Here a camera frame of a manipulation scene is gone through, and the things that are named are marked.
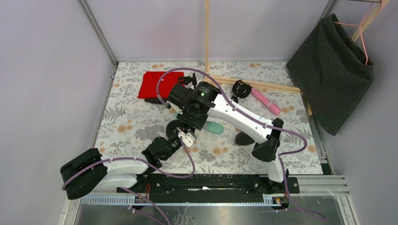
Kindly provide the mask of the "mint green microphone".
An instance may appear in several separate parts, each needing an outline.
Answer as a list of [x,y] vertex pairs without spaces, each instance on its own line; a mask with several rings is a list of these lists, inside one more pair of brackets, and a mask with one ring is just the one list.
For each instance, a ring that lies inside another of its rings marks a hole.
[[[176,118],[176,120],[179,120],[178,119],[179,113],[174,113],[173,116]],[[198,130],[198,131],[205,130],[214,135],[221,135],[224,132],[224,126],[217,122],[214,122],[214,121],[206,121],[202,128],[196,128],[187,123],[185,123],[185,124],[186,125],[184,127],[182,127],[181,129],[192,129],[193,133],[196,130]]]

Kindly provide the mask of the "round-base mic stand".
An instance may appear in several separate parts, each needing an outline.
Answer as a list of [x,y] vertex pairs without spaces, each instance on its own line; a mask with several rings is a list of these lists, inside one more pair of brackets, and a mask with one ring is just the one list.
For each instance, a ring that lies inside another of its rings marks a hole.
[[184,127],[186,124],[180,120],[173,120],[166,126],[166,137],[170,138],[174,134],[174,130],[177,127]]
[[[232,87],[233,96],[231,99],[238,104],[238,98],[246,98],[251,94],[252,87],[243,82],[242,80],[238,80],[234,83]],[[238,107],[238,111],[243,114],[249,121],[254,122],[252,116],[250,116],[242,107]],[[245,132],[240,132],[238,135],[235,136],[235,143],[242,146],[247,146],[250,144],[255,143],[255,141]]]

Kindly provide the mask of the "pink microphone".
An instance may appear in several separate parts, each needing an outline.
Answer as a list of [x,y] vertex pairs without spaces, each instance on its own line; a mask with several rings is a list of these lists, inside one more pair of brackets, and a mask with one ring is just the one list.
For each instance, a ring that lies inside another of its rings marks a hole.
[[268,98],[266,98],[257,89],[252,88],[251,95],[254,96],[258,101],[260,101],[272,114],[274,115],[280,114],[281,108],[272,101],[270,101]]

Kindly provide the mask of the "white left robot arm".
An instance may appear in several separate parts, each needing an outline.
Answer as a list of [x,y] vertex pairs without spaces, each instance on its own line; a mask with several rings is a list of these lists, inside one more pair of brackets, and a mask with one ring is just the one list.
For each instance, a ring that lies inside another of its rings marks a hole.
[[156,137],[140,154],[113,157],[91,148],[60,168],[63,185],[70,200],[86,196],[92,191],[113,191],[119,187],[135,186],[141,176],[161,170],[162,162],[181,147],[188,148],[196,141],[195,129],[182,122],[172,121],[167,138]]

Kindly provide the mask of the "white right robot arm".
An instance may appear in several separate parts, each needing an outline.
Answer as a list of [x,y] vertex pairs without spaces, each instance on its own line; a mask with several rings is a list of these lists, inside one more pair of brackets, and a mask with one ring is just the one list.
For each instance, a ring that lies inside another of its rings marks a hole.
[[206,128],[209,117],[240,129],[254,141],[252,155],[265,163],[268,178],[278,183],[284,181],[286,173],[278,159],[282,120],[264,119],[232,103],[221,89],[208,82],[200,82],[195,89],[176,84],[169,93],[168,102],[177,111],[178,120],[198,131]]

